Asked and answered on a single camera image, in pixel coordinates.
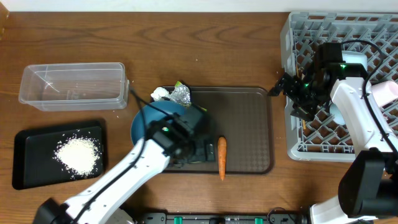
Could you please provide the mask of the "white tissue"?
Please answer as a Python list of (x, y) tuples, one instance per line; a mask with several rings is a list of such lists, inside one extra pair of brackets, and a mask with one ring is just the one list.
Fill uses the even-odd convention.
[(157, 87), (151, 94), (151, 98), (154, 101), (163, 101), (163, 100), (169, 100), (170, 99), (170, 93), (168, 90), (166, 90), (163, 87)]

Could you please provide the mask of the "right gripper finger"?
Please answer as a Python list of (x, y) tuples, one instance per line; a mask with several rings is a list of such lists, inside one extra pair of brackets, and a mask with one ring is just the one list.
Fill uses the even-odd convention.
[(313, 121), (316, 115), (316, 108), (312, 106), (299, 106), (297, 104), (293, 104), (293, 110), (290, 115), (304, 121)]
[(276, 84), (268, 91), (268, 96), (279, 96), (280, 93), (284, 95), (292, 89), (292, 76), (284, 73), (276, 82)]

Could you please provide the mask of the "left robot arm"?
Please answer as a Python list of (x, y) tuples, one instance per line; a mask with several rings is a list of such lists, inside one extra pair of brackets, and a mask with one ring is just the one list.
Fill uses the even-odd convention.
[(46, 200), (36, 211), (34, 223), (106, 223), (111, 215), (148, 180), (170, 162), (206, 161), (213, 143), (215, 122), (207, 118), (166, 117), (152, 121), (129, 154), (93, 185), (58, 204)]

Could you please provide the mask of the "light blue cup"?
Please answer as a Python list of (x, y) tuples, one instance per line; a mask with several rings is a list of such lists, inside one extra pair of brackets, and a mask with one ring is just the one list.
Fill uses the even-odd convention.
[(338, 107), (334, 103), (332, 103), (330, 105), (329, 112), (330, 112), (331, 116), (333, 117), (333, 121), (336, 124), (345, 125), (345, 121), (343, 119), (343, 116), (342, 116), (340, 110), (338, 109)]

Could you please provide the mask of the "wooden chopstick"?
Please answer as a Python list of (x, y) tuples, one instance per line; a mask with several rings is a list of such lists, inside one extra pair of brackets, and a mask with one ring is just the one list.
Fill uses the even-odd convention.
[[(296, 76), (301, 80), (302, 72), (300, 71), (298, 64), (295, 65), (295, 69), (296, 69)], [(306, 122), (304, 120), (302, 120), (302, 127), (303, 127), (303, 130), (306, 130)]]

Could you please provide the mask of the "pile of white rice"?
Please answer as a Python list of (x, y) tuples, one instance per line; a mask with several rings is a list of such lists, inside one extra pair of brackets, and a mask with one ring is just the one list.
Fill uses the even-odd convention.
[(61, 171), (70, 175), (71, 180), (87, 179), (100, 168), (102, 149), (96, 138), (88, 136), (72, 137), (59, 141), (52, 159), (61, 164)]

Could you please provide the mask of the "pink cup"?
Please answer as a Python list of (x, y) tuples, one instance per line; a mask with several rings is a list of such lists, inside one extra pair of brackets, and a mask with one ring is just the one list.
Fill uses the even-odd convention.
[(386, 106), (398, 98), (398, 84), (394, 81), (378, 83), (371, 87), (378, 107)]

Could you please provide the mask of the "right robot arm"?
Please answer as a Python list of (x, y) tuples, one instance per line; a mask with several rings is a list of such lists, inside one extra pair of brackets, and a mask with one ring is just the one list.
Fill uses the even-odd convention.
[(356, 154), (337, 196), (312, 205), (309, 223), (354, 223), (397, 216), (397, 136), (382, 115), (360, 63), (329, 63), (311, 77), (285, 73), (269, 91), (296, 105), (294, 116), (312, 121), (330, 100), (340, 111)]

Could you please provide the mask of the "dark blue bowl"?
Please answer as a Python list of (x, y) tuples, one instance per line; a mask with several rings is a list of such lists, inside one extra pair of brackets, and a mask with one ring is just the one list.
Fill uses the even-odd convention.
[[(172, 101), (154, 101), (150, 103), (150, 105), (168, 114), (177, 113), (178, 115), (183, 115), (186, 110), (182, 105)], [(149, 124), (152, 121), (158, 121), (165, 117), (165, 114), (147, 105), (144, 106), (142, 110), (144, 113), (147, 127), (149, 127)], [(140, 138), (143, 137), (144, 137), (144, 125), (143, 125), (141, 112), (139, 111), (134, 117), (133, 122), (131, 124), (131, 141), (133, 144), (136, 144), (136, 142), (138, 142), (138, 140), (140, 140)]]

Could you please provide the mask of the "light blue bowl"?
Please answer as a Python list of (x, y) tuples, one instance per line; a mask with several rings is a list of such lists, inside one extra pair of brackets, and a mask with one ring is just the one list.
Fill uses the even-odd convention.
[(343, 50), (342, 57), (346, 63), (360, 63), (365, 70), (368, 68), (368, 58), (365, 54)]

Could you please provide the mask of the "orange carrot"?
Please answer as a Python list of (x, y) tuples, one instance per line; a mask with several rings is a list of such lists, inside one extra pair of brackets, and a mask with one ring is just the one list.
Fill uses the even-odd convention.
[(221, 180), (225, 179), (226, 175), (226, 154), (227, 154), (227, 141), (225, 137), (218, 139), (218, 171)]

